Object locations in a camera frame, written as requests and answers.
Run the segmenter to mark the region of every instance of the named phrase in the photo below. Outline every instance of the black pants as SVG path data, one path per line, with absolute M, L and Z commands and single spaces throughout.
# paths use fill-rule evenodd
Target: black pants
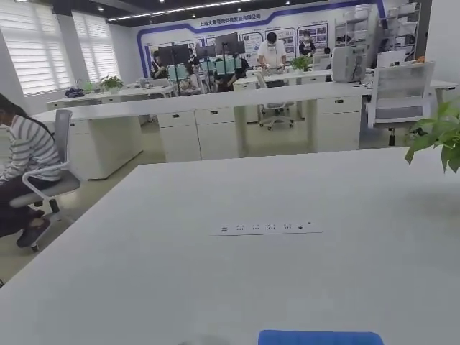
M 29 178 L 29 181 L 39 190 L 50 188 L 59 182 L 38 178 Z M 9 205 L 11 200 L 30 193 L 32 191 L 22 182 L 22 176 L 0 185 L 0 238 L 17 233 L 37 218 L 37 212 L 29 206 L 13 208 Z

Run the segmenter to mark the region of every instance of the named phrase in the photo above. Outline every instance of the potted plant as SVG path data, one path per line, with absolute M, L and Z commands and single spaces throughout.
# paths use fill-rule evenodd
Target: potted plant
M 111 94 L 115 94 L 123 87 L 123 82 L 117 76 L 110 78 L 109 76 L 106 76 L 101 80 L 101 86 L 104 90 L 109 91 Z
M 441 162 L 444 172 L 447 167 L 455 173 L 460 168 L 460 109 L 454 106 L 456 100 L 441 104 L 438 114 L 432 119 L 423 119 L 417 122 L 418 130 L 405 159 L 412 162 L 417 151 L 429 147 L 442 146 Z
M 292 61 L 291 65 L 299 73 L 303 73 L 303 72 L 307 72 L 308 70 L 310 70 L 311 62 L 312 62 L 311 56 L 300 56 L 300 57 L 296 57 Z

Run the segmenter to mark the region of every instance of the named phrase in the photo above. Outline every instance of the blue notebook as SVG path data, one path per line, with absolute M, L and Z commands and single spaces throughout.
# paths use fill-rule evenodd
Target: blue notebook
M 259 333 L 258 345 L 384 345 L 372 332 L 272 331 Z

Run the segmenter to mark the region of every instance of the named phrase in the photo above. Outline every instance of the striped shirt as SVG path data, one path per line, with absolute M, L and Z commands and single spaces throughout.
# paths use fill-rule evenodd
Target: striped shirt
M 0 183 L 24 173 L 58 165 L 60 158 L 54 139 L 36 122 L 16 115 L 9 128 L 10 154 Z M 60 169 L 42 172 L 35 178 L 46 181 L 60 179 Z

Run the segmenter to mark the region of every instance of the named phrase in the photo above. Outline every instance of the display board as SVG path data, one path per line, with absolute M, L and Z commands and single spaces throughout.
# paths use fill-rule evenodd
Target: display board
M 196 45 L 214 45 L 215 37 L 232 32 L 238 33 L 239 39 L 245 42 L 244 57 L 250 66 L 255 66 L 257 51 L 268 32 L 275 32 L 285 43 L 289 62 L 298 56 L 298 45 L 303 41 L 306 32 L 310 32 L 317 49 L 333 48 L 335 32 L 328 29 L 329 25 L 334 27 L 336 19 L 342 18 L 344 12 L 353 10 L 357 4 L 373 3 L 373 0 L 353 0 L 327 5 L 321 2 L 290 6 L 289 9 L 264 9 L 157 24 L 133 30 L 137 36 L 144 73 L 149 59 L 146 52 L 152 47 L 185 42 L 193 49 Z

